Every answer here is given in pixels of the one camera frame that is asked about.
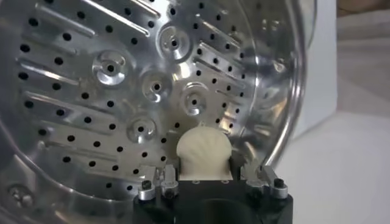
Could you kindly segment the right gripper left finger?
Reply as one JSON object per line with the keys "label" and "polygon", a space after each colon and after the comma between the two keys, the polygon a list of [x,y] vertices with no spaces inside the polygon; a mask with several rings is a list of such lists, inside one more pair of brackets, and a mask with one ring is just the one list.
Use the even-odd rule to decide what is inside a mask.
{"label": "right gripper left finger", "polygon": [[179,182],[176,169],[172,164],[163,168],[141,166],[141,185],[138,187],[138,199],[150,201],[157,197],[158,192],[163,198],[173,199],[179,194]]}

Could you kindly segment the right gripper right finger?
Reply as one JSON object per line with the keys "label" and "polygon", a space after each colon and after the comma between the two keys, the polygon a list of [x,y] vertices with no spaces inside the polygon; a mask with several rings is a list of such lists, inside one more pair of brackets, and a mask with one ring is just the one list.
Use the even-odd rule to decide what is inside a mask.
{"label": "right gripper right finger", "polygon": [[243,165],[240,172],[240,178],[244,180],[249,195],[261,197],[268,194],[278,200],[288,198],[287,185],[271,166]]}

